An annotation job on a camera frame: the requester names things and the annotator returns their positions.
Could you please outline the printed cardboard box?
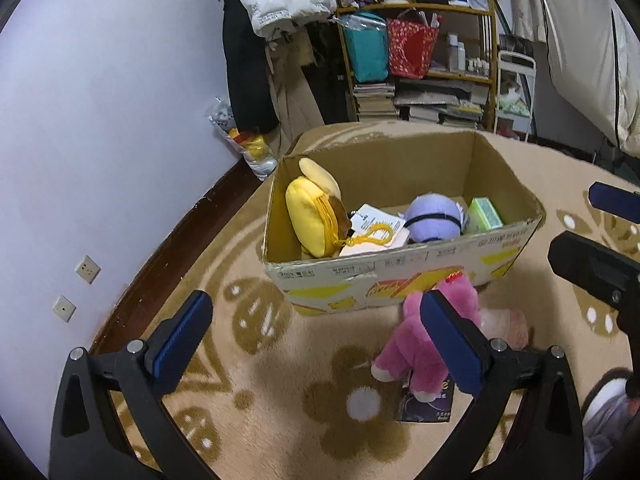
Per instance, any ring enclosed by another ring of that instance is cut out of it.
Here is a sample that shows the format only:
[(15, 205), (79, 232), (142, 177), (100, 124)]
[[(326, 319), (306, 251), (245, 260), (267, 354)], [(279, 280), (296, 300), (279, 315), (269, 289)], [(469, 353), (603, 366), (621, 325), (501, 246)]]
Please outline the printed cardboard box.
[(477, 131), (418, 132), (337, 144), (308, 153), (337, 180), (347, 210), (363, 205), (397, 214), (434, 192), (468, 206), (488, 198), (503, 226), (455, 240), (314, 258), (300, 244), (285, 190), (300, 177), (301, 157), (281, 160), (273, 175), (264, 237), (267, 274), (300, 312), (342, 313), (398, 304), (454, 272), (475, 286), (506, 275), (544, 222), (544, 206), (526, 188), (521, 155), (528, 145)]

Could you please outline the pink plush bear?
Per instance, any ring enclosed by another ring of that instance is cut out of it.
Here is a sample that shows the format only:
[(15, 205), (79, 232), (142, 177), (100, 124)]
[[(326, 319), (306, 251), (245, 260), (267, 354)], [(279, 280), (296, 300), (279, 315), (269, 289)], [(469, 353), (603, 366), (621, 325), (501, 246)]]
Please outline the pink plush bear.
[[(462, 318), (480, 326), (478, 293), (469, 278), (450, 274), (435, 286)], [(433, 402), (442, 391), (448, 368), (420, 319), (423, 292), (412, 292), (402, 303), (402, 321), (371, 364), (371, 374), (379, 382), (409, 379), (411, 394), (422, 403)]]

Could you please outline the purple plush ball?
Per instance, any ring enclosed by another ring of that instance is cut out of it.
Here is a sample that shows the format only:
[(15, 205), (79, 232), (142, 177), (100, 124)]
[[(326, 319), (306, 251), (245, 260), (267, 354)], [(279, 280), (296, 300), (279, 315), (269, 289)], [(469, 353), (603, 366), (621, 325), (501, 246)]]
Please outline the purple plush ball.
[(436, 193), (417, 197), (404, 213), (410, 244), (455, 240), (464, 227), (464, 210), (454, 200)]

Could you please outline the white padded chair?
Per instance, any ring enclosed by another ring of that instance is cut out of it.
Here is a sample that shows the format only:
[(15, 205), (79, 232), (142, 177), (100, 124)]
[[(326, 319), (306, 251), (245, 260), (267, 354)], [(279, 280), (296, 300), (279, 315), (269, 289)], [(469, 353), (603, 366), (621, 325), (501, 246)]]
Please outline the white padded chair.
[(542, 0), (559, 94), (616, 148), (639, 155), (639, 39), (614, 0)]

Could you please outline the red patterned bag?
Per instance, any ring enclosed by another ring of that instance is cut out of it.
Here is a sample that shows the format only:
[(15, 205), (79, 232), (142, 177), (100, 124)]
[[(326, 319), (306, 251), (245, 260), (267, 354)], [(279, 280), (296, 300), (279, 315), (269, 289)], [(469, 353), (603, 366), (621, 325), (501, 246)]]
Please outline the red patterned bag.
[(388, 68), (393, 76), (423, 79), (431, 68), (442, 16), (416, 12), (386, 22)]

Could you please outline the upper white wall socket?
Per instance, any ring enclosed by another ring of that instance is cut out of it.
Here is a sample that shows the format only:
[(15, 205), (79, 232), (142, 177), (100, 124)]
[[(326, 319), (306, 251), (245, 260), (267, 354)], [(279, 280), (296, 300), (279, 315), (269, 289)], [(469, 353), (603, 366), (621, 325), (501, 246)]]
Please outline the upper white wall socket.
[(86, 283), (91, 285), (101, 272), (101, 267), (93, 260), (93, 258), (85, 255), (75, 269), (76, 274)]

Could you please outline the yellow plush toy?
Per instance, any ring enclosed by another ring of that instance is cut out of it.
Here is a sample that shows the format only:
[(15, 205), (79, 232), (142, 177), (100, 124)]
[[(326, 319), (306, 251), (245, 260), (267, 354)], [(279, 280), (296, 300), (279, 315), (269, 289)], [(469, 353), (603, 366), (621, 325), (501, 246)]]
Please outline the yellow plush toy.
[(285, 203), (295, 235), (314, 258), (328, 258), (344, 245), (350, 220), (336, 180), (314, 160), (298, 161), (302, 175), (288, 184)]

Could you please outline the white paper tag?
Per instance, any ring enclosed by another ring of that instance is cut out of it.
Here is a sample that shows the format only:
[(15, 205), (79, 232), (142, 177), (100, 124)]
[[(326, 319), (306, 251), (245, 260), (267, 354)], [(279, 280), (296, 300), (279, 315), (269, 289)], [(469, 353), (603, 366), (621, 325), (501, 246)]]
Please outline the white paper tag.
[(352, 226), (348, 231), (349, 243), (338, 253), (340, 257), (384, 252), (408, 244), (409, 231), (405, 219), (364, 204), (349, 214)]

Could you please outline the lower white wall socket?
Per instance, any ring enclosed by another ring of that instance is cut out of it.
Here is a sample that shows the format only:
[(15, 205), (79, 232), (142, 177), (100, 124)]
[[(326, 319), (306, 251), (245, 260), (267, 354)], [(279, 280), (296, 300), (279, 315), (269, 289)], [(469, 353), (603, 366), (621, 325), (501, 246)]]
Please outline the lower white wall socket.
[(52, 307), (52, 312), (65, 323), (70, 322), (75, 311), (76, 306), (64, 296), (58, 296)]

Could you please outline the plastic bag of toys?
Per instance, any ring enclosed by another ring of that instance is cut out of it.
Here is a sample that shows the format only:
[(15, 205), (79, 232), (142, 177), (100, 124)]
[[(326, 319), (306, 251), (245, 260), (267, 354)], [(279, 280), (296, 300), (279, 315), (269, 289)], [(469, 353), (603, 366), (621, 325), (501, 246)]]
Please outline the plastic bag of toys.
[(236, 125), (231, 105), (216, 98), (206, 112), (214, 133), (225, 140), (241, 157), (259, 181), (265, 181), (278, 162), (270, 146), (260, 133), (241, 131)]

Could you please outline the stack of books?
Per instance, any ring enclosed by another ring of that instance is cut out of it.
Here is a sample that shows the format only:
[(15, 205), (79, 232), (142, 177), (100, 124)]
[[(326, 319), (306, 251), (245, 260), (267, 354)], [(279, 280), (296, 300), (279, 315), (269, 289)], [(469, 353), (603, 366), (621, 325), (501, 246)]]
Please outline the stack of books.
[(398, 118), (394, 103), (395, 85), (392, 82), (356, 84), (352, 96), (356, 104), (356, 117), (360, 122)]

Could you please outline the green tissue pack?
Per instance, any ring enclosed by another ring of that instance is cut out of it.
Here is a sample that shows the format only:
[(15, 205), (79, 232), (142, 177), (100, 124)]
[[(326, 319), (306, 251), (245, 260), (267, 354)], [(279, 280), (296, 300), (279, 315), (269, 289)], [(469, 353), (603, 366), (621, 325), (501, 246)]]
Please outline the green tissue pack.
[(503, 222), (489, 198), (472, 199), (466, 212), (465, 234), (485, 233), (502, 227)]

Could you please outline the wooden shelf unit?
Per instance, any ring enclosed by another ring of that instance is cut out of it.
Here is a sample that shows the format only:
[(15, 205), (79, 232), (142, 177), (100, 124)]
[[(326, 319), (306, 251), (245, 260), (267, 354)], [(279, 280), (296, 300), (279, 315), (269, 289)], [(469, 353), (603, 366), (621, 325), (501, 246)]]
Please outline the wooden shelf unit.
[(347, 102), (360, 122), (415, 118), (486, 126), (497, 99), (492, 0), (338, 0)]

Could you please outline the black hanging coat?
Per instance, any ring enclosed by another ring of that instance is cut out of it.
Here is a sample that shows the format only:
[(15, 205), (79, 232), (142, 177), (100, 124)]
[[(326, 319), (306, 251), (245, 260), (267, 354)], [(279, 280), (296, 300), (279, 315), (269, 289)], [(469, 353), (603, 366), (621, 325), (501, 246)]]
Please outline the black hanging coat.
[(240, 131), (267, 134), (280, 124), (268, 78), (265, 40), (255, 35), (240, 0), (222, 0), (222, 45), (229, 101)]

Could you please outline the teal bag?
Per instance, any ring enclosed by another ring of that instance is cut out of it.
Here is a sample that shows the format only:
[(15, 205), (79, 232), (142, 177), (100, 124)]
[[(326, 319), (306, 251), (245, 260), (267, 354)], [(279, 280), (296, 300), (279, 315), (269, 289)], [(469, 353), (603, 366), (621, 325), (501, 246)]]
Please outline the teal bag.
[(381, 82), (388, 77), (388, 39), (384, 18), (368, 12), (342, 15), (347, 52), (356, 81)]

